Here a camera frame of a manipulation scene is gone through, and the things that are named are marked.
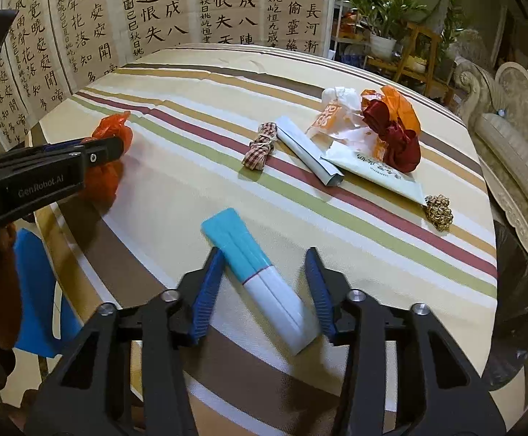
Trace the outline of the red-orange plastic bag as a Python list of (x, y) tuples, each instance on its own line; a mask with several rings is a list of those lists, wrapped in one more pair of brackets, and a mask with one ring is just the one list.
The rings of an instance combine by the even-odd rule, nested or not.
[(126, 121), (129, 111), (102, 118), (84, 144), (97, 148), (89, 153), (83, 196), (92, 202), (110, 206), (115, 198), (122, 175), (121, 157), (129, 150), (133, 132)]

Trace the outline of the checkered cloth bundle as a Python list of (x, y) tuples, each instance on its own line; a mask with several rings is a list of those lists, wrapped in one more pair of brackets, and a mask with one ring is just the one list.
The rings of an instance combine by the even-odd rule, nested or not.
[(249, 170), (262, 171), (266, 161), (275, 149), (278, 140), (278, 127), (274, 122), (259, 125), (256, 138), (249, 143), (242, 159), (242, 165)]

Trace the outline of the teal white box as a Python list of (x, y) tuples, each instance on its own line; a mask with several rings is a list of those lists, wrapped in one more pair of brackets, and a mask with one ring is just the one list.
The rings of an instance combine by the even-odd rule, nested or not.
[(205, 219), (201, 229), (224, 253), (235, 277), (291, 353), (300, 353), (319, 336), (316, 317), (284, 280), (235, 209)]

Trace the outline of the pale green wipes packet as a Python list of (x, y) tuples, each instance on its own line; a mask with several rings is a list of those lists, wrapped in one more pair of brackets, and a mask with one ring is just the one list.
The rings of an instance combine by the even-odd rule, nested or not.
[(402, 173), (382, 161), (353, 151), (338, 142), (333, 142), (321, 158), (419, 205), (426, 205), (422, 185), (412, 175)]

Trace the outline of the orange plastic bag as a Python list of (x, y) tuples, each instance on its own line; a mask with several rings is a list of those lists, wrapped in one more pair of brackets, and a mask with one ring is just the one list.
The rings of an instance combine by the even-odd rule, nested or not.
[(361, 108), (368, 107), (372, 100), (379, 100), (386, 104), (391, 121), (399, 122), (405, 130), (411, 130), (417, 136), (422, 132), (419, 118), (414, 111), (413, 105), (396, 88), (385, 85), (380, 90), (365, 89), (361, 92)]

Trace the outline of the black lined trash bin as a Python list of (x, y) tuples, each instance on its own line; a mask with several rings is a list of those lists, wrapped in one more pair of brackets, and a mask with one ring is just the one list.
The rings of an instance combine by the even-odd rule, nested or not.
[(528, 254), (512, 230), (495, 221), (497, 306), (483, 381), (507, 385), (528, 360)]

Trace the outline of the calligraphy folding screen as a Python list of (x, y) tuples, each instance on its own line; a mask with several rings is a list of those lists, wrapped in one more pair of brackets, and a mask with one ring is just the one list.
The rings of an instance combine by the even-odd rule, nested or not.
[(334, 0), (0, 0), (0, 144), (23, 142), (65, 98), (185, 43), (256, 44), (323, 56)]

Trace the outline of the striped tablecloth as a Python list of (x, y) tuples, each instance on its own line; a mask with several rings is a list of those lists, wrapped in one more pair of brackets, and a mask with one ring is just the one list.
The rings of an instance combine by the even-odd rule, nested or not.
[(326, 187), (278, 145), (262, 172), (242, 158), (260, 124), (289, 117), (307, 128), (321, 92), (378, 90), (359, 69), (279, 49), (166, 49), (116, 69), (64, 100), (40, 122), (51, 143), (90, 135), (129, 111), (134, 133), (111, 207), (79, 197), (37, 213), (64, 294), (82, 319), (98, 305), (131, 307), (173, 287), (205, 261), (201, 225), (234, 209), (303, 301), (305, 252), (382, 303), (426, 303), (477, 369), (488, 360), (497, 304), (495, 228), (472, 139), (460, 119), (416, 93), (422, 125), (415, 179), (450, 201), (439, 232), (423, 209), (349, 175)]

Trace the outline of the brown patterned small pouch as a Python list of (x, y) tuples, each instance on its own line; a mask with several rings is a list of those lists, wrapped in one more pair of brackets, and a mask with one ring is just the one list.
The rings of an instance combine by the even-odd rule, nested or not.
[(423, 207), (426, 219), (441, 232), (448, 231), (453, 224), (453, 212), (450, 200), (443, 195), (426, 196), (426, 205)]

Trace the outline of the grey white long box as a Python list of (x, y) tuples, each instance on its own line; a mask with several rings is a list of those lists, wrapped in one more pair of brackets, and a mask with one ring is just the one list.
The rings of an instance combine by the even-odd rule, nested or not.
[(322, 158), (323, 153), (289, 117), (281, 116), (275, 121), (278, 138), (293, 151), (326, 187), (339, 185), (344, 174), (334, 164)]

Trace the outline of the white orange printed bag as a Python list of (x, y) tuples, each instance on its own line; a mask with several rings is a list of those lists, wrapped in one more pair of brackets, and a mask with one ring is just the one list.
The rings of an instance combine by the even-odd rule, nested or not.
[(327, 88), (321, 93), (322, 109), (306, 129), (312, 139), (324, 135), (348, 146), (364, 156), (382, 161), (387, 145), (365, 122), (362, 110), (372, 100), (383, 100), (376, 90), (357, 90), (345, 87)]

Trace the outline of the ornate white sofa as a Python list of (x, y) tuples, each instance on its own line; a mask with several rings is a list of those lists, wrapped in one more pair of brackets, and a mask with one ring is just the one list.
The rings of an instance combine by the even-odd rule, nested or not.
[(472, 137), (484, 178), (528, 253), (528, 70), (506, 62), (491, 74), (459, 57), (453, 79), (468, 93), (457, 114)]

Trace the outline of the potted plant white pot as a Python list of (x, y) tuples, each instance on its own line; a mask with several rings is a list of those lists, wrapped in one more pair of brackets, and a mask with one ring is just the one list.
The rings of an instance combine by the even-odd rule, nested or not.
[(348, 0), (370, 30), (371, 55), (391, 61), (409, 17), (425, 17), (429, 10), (419, 0)]

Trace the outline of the wooden plant stand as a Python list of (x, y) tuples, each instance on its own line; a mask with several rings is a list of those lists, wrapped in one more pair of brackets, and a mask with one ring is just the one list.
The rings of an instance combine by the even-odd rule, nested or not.
[(390, 60), (368, 56), (366, 65), (395, 83), (401, 84), (403, 81), (420, 83), (426, 97), (449, 107), (454, 89), (449, 82), (441, 81), (434, 76), (440, 36), (426, 26), (413, 22), (407, 22), (406, 29), (409, 40), (403, 46), (398, 59), (394, 58), (394, 54)]

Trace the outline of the tall green potted plant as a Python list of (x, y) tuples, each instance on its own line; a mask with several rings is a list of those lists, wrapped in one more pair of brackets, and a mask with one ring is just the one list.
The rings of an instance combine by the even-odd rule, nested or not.
[(464, 29), (466, 15), (462, 0), (447, 0), (446, 13), (437, 46), (434, 75), (438, 80), (447, 82), (453, 67), (454, 56), (448, 54), (452, 43)]

